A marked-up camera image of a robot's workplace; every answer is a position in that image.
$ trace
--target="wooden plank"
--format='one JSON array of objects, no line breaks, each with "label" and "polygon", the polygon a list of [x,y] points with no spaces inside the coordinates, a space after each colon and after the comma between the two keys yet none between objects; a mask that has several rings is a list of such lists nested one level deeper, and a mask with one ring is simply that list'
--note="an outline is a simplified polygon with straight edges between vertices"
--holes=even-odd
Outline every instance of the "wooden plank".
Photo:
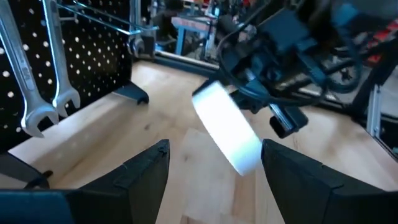
[{"label": "wooden plank", "polygon": [[30,138],[9,152],[41,172],[52,170],[49,182],[55,184],[134,107],[135,102],[110,94],[45,130],[45,138]]},{"label": "wooden plank", "polygon": [[[235,220],[283,223],[262,166],[259,164],[248,177],[237,177],[193,110],[192,91],[204,78],[139,62],[133,66],[132,79],[148,92],[149,106],[132,106],[129,100],[109,104],[106,111],[117,111],[112,123],[107,124],[112,128],[103,128],[106,134],[87,149],[93,153],[80,160],[53,186],[79,187],[158,140],[169,138],[172,144],[170,177],[157,223],[178,224],[183,216],[208,224]],[[107,96],[105,100],[118,101],[114,97]],[[330,111],[318,108],[303,111],[310,120],[308,126],[286,139],[279,139],[269,126],[272,114],[268,109],[256,115],[244,114],[260,138],[273,139],[381,189],[398,190],[398,164],[362,127]],[[95,110],[82,113],[80,119],[68,125],[82,128],[82,121],[95,113]],[[46,141],[57,142],[59,138],[67,137]]]}]

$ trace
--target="open-end wrench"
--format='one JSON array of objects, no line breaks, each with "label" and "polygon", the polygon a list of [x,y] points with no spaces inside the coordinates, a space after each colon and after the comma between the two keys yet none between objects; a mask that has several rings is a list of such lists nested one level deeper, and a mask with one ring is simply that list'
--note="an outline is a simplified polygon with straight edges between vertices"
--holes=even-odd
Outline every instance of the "open-end wrench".
[{"label": "open-end wrench", "polygon": [[80,95],[70,84],[68,78],[67,59],[62,44],[61,20],[58,13],[56,0],[42,0],[44,7],[45,20],[47,24],[47,32],[49,33],[52,59],[55,67],[55,75],[57,77],[57,91],[55,93],[53,106],[58,114],[67,117],[65,109],[66,103],[72,100],[75,108],[80,107]]},{"label": "open-end wrench", "polygon": [[50,118],[53,124],[58,124],[58,113],[50,103],[43,100],[36,87],[8,0],[0,0],[0,38],[24,97],[22,129],[33,137],[42,138],[44,135],[37,125],[45,117]]}]

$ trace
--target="black base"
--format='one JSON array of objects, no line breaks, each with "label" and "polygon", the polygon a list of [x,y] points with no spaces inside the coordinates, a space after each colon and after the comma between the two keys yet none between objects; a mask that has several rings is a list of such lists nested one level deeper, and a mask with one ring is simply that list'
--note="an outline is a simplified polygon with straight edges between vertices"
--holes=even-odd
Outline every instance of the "black base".
[{"label": "black base", "polygon": [[114,93],[120,94],[122,96],[137,100],[137,104],[149,103],[149,96],[142,88],[139,88],[136,84],[129,81],[126,85],[118,88]]}]

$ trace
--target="pegboard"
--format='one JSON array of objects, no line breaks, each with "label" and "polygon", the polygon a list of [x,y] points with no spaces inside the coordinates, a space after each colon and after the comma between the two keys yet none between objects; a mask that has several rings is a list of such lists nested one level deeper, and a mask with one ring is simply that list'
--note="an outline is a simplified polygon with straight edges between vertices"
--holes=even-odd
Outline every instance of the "pegboard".
[{"label": "pegboard", "polygon": [[[129,0],[80,1],[114,16],[129,19]],[[39,0],[9,0],[21,35],[24,49],[43,99],[49,103],[55,96],[56,79],[49,37],[45,27],[42,3]],[[85,13],[128,30],[128,26],[94,12]],[[62,16],[73,16],[60,9]],[[79,91],[81,108],[125,85],[131,74],[131,58],[127,51],[128,36],[87,18],[62,22],[63,43],[71,84]],[[0,42],[0,153],[30,138],[21,129],[24,100],[14,78],[8,57]],[[66,105],[69,115],[78,110]],[[48,118],[40,130],[52,125]]]}]

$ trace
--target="white foam block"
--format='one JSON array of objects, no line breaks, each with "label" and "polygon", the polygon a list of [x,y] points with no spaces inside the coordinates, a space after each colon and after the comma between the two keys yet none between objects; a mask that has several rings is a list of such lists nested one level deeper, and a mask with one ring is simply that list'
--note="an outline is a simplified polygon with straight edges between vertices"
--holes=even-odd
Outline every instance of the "white foam block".
[{"label": "white foam block", "polygon": [[220,82],[213,82],[192,98],[202,123],[240,175],[261,162],[261,141]]}]

